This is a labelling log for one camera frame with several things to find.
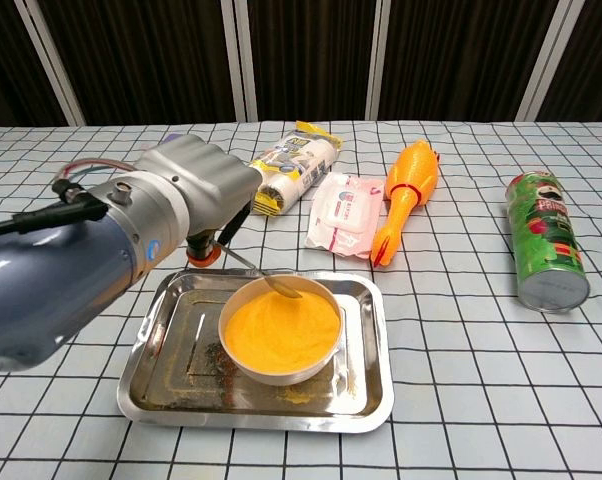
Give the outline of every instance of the table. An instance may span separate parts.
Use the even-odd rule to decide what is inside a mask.
[[[330,122],[333,170],[384,176],[406,143],[441,154],[388,268],[303,247],[313,191],[283,217],[251,216],[232,246],[262,268],[337,270],[384,294],[396,394],[363,435],[132,424],[117,380],[153,291],[184,247],[43,365],[0,374],[0,479],[602,478],[602,124]],[[195,133],[248,161],[291,123],[0,128],[0,220],[40,208],[64,162],[134,161],[170,133]],[[515,298],[505,186],[549,169],[563,183],[591,298],[546,315]],[[110,173],[94,172],[85,186]],[[218,265],[239,266],[221,257]]]

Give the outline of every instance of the rubber chicken toy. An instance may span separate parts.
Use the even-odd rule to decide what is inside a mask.
[[[416,205],[425,205],[437,185],[439,155],[424,140],[405,148],[390,169],[385,195],[390,199],[386,224],[372,242],[373,265],[388,265],[401,245],[401,232]]]

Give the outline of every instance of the green can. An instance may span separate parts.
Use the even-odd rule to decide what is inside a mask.
[[[548,172],[516,177],[506,190],[519,299],[543,312],[565,312],[590,294],[563,188]]]

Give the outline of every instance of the black curtain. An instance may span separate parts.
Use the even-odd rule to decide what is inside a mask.
[[[0,0],[0,126],[67,125],[13,0]]]
[[[234,121],[218,0],[39,0],[90,125]]]
[[[259,120],[362,119],[374,0],[249,0]]]
[[[537,120],[602,121],[602,0],[583,6]]]
[[[514,120],[556,4],[393,1],[379,119]]]

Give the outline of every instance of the stainless steel tray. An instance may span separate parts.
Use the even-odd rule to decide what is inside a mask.
[[[243,375],[217,335],[221,308],[254,279],[244,270],[186,270],[164,279],[117,390],[128,418],[162,425],[365,432],[382,424],[394,392],[379,289],[358,275],[305,274],[336,297],[345,335],[333,360],[291,387]]]

